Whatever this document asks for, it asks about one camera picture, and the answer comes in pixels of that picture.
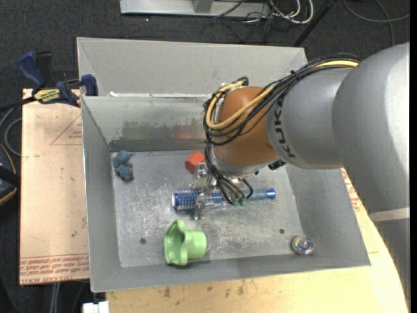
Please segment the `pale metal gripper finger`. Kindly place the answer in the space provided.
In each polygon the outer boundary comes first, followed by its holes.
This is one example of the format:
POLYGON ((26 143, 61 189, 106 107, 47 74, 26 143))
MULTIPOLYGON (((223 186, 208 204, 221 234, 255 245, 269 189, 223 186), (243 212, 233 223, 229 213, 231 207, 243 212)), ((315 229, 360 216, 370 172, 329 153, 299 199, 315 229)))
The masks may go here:
POLYGON ((205 188, 209 178, 209 170, 206 162, 197 164, 194 173, 194 188, 205 188))
POLYGON ((207 201, 205 194, 199 194, 196 197, 196 200, 194 203, 194 212, 193 212, 194 220, 201 220, 203 211, 205 210, 207 205, 208 205, 208 201, 207 201))

